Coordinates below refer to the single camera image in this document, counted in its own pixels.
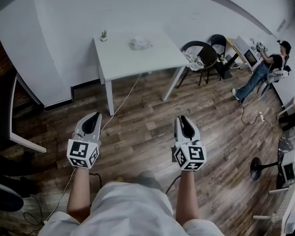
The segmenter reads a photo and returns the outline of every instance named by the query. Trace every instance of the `black cap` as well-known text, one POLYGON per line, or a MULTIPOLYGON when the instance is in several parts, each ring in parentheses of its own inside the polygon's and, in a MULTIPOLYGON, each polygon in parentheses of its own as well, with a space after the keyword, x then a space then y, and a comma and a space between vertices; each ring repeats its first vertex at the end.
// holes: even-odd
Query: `black cap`
POLYGON ((288 55, 288 54, 290 54, 290 51, 291 51, 291 45, 289 44, 289 42, 287 42, 287 41, 282 41, 281 43, 280 43, 280 45, 281 46, 283 46, 283 47, 285 47, 285 49, 286 49, 286 54, 288 55))

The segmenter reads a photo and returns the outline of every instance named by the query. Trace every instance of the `sneaker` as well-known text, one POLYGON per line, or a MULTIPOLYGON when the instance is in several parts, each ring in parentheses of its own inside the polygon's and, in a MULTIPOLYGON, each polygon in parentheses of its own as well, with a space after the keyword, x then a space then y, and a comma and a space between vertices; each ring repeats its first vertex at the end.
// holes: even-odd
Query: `sneaker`
POLYGON ((236 97, 236 90, 235 90, 235 88, 232 89, 232 94, 233 94, 233 96, 235 96, 236 100, 239 100, 239 99, 236 97))

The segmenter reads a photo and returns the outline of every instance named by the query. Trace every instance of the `brick wall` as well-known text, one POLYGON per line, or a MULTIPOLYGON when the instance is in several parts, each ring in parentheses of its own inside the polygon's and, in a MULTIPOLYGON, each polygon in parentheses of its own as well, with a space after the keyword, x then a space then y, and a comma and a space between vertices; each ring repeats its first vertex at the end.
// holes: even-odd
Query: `brick wall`
MULTIPOLYGON (((5 74, 10 69, 14 69, 14 66, 0 42, 0 76, 5 74)), ((33 102, 33 100, 30 98, 24 88, 17 82, 14 92, 13 108, 30 102, 33 102)))

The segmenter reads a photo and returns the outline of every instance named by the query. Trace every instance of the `chair leg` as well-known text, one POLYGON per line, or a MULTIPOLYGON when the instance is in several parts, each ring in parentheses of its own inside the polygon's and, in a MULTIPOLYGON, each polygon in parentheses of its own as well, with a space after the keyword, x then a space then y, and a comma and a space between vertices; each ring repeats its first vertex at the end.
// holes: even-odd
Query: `chair leg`
POLYGON ((201 84, 202 73, 203 73, 203 71, 201 72, 201 75, 200 75, 199 85, 201 84))
POLYGON ((208 71, 207 71, 206 84, 208 83, 208 77, 209 77, 209 75, 210 75, 210 68, 209 68, 208 71))
POLYGON ((179 88, 179 87, 180 87, 181 83, 182 83, 182 82, 183 82, 183 80, 186 78, 186 76, 187 76, 188 72, 189 72, 189 71, 186 69, 186 73, 185 73, 185 75, 183 76, 183 78, 182 78, 182 80, 180 81, 180 83, 179 83, 179 85, 178 85, 178 87, 177 87, 177 88, 179 88))

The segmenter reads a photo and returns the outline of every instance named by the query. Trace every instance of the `small potted plant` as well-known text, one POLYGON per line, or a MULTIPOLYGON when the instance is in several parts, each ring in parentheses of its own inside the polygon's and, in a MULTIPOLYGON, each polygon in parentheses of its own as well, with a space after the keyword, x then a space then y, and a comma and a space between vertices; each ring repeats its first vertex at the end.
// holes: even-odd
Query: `small potted plant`
POLYGON ((100 35, 100 40, 105 42, 107 40, 107 31, 102 31, 102 34, 100 35))

